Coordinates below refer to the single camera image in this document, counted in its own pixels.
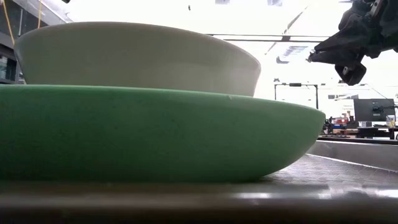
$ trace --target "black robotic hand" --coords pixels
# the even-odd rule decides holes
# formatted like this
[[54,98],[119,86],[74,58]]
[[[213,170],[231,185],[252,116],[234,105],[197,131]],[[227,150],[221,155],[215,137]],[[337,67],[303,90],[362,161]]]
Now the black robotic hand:
[[315,46],[308,61],[334,64],[340,78],[355,85],[366,73],[361,64],[364,56],[377,58],[390,49],[398,52],[398,0],[354,0],[338,28]]

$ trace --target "green bowl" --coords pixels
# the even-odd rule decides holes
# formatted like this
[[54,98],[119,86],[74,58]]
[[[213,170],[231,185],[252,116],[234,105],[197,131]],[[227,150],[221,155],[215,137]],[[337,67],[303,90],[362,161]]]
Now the green bowl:
[[325,120],[192,91],[10,85],[0,95],[0,180],[252,181],[305,154]]

